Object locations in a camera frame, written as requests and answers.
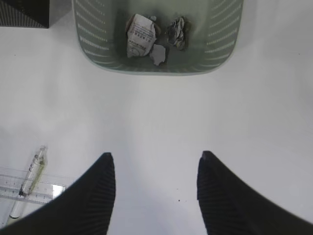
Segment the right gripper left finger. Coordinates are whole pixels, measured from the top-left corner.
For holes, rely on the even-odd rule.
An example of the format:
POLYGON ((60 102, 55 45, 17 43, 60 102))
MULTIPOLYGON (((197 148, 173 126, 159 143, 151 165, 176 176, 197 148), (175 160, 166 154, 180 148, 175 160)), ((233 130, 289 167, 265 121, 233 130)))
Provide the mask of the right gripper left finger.
POLYGON ((1 229, 2 235, 105 235, 115 202, 111 153, 97 161, 60 196, 1 229))

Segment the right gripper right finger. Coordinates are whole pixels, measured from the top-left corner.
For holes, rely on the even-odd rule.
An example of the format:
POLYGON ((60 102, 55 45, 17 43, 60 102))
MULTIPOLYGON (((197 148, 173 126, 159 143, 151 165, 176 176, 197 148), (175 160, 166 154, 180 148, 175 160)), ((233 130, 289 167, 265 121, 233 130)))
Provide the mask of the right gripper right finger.
POLYGON ((311 235, 310 222, 259 194, 212 152, 199 160, 197 200, 209 235, 311 235))

